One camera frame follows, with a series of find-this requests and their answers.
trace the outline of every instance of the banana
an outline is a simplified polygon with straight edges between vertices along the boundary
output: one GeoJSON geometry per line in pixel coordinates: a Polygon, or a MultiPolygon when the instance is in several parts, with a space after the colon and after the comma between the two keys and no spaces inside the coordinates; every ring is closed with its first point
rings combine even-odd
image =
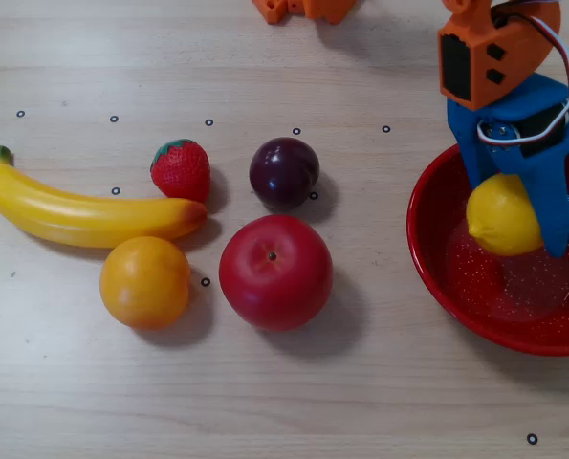
{"type": "Polygon", "coordinates": [[[14,168],[5,146],[0,146],[0,213],[34,236],[92,248],[114,248],[139,236],[176,239],[207,217],[203,204],[187,199],[103,199],[60,191],[14,168]]]}

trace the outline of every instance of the wooden table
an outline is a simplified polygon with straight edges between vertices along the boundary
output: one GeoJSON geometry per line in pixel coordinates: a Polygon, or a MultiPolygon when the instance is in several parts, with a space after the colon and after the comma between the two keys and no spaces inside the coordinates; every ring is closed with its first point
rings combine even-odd
{"type": "MultiPolygon", "coordinates": [[[[453,143],[436,54],[448,17],[437,0],[366,0],[337,27],[270,27],[250,0],[0,2],[0,143],[20,169],[159,196],[155,150],[190,137],[215,179],[213,220],[181,243],[192,309],[158,335],[101,304],[106,251],[0,216],[0,458],[568,458],[569,359],[472,335],[409,257],[409,194],[453,143]],[[266,213],[253,152],[294,128],[324,171],[296,215],[330,246],[336,286],[310,326],[269,336],[227,304],[218,262],[266,213]]],[[[558,55],[543,71],[564,77],[558,55]]]]}

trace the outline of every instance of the banana stem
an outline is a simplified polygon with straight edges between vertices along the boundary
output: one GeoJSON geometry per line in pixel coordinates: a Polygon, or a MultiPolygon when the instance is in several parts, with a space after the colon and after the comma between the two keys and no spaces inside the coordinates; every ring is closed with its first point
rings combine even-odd
{"type": "Polygon", "coordinates": [[[4,145],[0,145],[0,163],[1,164],[12,164],[12,154],[10,149],[4,145]]]}

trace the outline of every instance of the strawberry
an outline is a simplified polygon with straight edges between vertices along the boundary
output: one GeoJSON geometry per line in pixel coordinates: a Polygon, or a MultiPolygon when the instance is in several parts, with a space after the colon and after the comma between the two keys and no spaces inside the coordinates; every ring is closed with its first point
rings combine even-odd
{"type": "Polygon", "coordinates": [[[168,198],[204,203],[209,195],[209,160],[196,142],[181,139],[166,143],[150,166],[152,182],[168,198]]]}

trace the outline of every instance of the yellow lemon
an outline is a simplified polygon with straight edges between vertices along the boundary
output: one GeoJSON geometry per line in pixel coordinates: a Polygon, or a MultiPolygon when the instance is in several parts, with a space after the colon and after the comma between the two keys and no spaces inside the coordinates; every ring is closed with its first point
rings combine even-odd
{"type": "Polygon", "coordinates": [[[496,255],[515,256],[543,245],[541,228],[517,175],[497,174],[478,186],[467,203],[469,234],[496,255]]]}

